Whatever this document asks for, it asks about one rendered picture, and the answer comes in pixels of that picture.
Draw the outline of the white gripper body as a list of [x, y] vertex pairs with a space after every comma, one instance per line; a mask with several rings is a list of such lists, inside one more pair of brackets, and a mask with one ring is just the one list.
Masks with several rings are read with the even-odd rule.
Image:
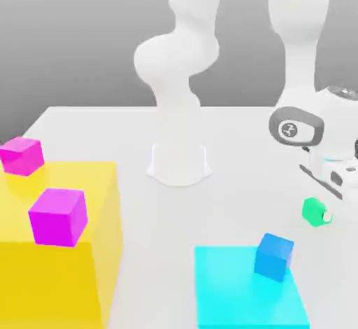
[[303, 164], [299, 168], [340, 199], [346, 209], [358, 212], [358, 162], [325, 162], [319, 177]]

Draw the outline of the small green cube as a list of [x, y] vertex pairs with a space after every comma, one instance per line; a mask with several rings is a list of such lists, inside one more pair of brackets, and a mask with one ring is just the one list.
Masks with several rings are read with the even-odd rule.
[[329, 223], [322, 222], [322, 213], [327, 210], [323, 202], [316, 197], [309, 197], [303, 201], [302, 216], [313, 227], [327, 225]]

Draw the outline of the small blue cube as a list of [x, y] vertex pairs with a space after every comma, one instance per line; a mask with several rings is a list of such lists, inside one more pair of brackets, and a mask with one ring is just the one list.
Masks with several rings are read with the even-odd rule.
[[265, 233], [255, 254], [254, 272], [282, 282], [292, 261], [294, 242]]

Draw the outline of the small magenta cube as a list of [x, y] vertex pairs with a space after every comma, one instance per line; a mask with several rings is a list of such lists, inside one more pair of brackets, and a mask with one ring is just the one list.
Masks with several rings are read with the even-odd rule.
[[87, 222], [82, 190], [48, 188], [28, 211], [36, 244], [75, 247]]
[[0, 161], [5, 173], [30, 176], [45, 162], [41, 142], [17, 136], [0, 146]]

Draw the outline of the large cyan box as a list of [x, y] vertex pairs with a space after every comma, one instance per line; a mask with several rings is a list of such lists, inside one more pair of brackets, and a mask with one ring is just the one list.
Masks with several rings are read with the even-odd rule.
[[198, 329], [310, 329], [292, 273], [282, 282], [254, 272], [254, 246], [197, 246]]

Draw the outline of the large yellow box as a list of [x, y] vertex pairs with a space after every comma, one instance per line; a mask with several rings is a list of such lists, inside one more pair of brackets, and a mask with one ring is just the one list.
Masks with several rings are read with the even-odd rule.
[[[48, 188], [81, 190], [88, 223], [73, 248], [34, 242], [28, 211]], [[114, 162], [0, 169], [0, 329], [106, 329], [123, 247]]]

